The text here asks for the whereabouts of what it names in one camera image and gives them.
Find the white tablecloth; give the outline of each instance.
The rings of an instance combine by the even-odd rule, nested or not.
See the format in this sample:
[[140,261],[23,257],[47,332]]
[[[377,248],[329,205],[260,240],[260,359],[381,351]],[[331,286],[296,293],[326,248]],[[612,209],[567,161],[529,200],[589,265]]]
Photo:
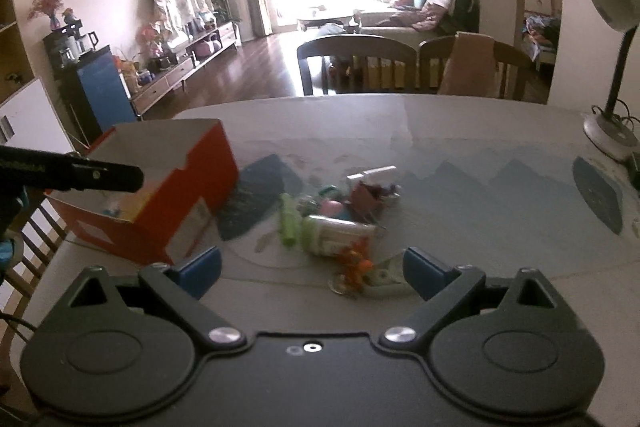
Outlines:
[[[591,412],[607,426],[640,421],[640,204],[622,167],[584,137],[580,114],[520,102],[428,95],[345,95],[236,102],[177,118],[220,118],[240,167],[276,153],[306,191],[345,174],[394,164],[404,195],[385,213],[377,259],[416,246],[449,264],[509,277],[546,274],[594,334],[606,373]],[[572,163],[582,156],[609,176],[623,209],[614,235],[582,201]],[[252,330],[378,332],[420,303],[415,295],[346,299],[326,286],[327,263],[281,247],[276,216],[222,243],[222,279],[202,301]],[[38,323],[79,271],[111,274],[131,263],[87,246],[60,249],[25,313]],[[17,366],[20,341],[12,347]]]

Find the flower vase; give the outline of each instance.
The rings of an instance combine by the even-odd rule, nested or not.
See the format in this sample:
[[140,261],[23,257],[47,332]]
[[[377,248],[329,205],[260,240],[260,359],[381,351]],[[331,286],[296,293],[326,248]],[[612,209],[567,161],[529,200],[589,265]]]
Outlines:
[[51,15],[49,15],[49,28],[51,28],[51,31],[54,31],[60,28],[60,21],[58,20],[58,17],[56,17],[55,13],[52,13]]

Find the towel on chair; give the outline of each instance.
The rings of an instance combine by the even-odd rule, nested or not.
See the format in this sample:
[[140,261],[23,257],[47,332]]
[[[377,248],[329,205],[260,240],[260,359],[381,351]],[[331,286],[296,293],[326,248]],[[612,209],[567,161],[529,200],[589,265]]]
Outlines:
[[458,32],[438,94],[496,96],[497,91],[494,40],[488,35]]

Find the chair backrest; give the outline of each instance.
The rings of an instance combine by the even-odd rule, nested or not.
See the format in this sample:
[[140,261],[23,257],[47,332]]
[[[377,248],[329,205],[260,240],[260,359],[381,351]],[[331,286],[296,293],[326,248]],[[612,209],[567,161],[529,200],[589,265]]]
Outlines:
[[[447,59],[451,56],[453,45],[456,42],[455,36],[440,37],[420,44],[418,51],[420,82],[418,89],[421,92],[437,92]],[[496,75],[500,83],[498,97],[505,98],[511,91],[513,100],[522,100],[527,79],[533,74],[531,71],[533,62],[522,51],[504,44],[494,43],[494,58],[496,62]],[[514,78],[515,86],[513,90],[508,89],[510,79]]]
[[[28,189],[29,204],[9,230],[24,242],[20,263],[6,272],[0,285],[0,310],[21,318],[33,292],[66,237],[66,225],[41,191]],[[11,367],[9,350],[14,337],[25,342],[30,333],[14,321],[0,317],[0,403],[34,412],[28,392]]]
[[[305,96],[314,93],[310,57],[321,57],[324,94],[328,94],[330,87],[336,92],[414,92],[415,89],[417,54],[412,47],[392,39],[376,35],[329,35],[305,42],[298,48],[297,55]],[[333,57],[331,64],[327,64],[325,57]]]

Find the cardboard box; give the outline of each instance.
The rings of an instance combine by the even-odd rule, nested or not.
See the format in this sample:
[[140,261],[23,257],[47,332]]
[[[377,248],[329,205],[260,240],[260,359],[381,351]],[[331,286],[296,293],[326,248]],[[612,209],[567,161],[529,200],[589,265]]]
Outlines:
[[220,120],[120,124],[88,156],[139,166],[145,186],[136,194],[54,191],[49,200],[79,238],[140,264],[188,256],[238,180]]

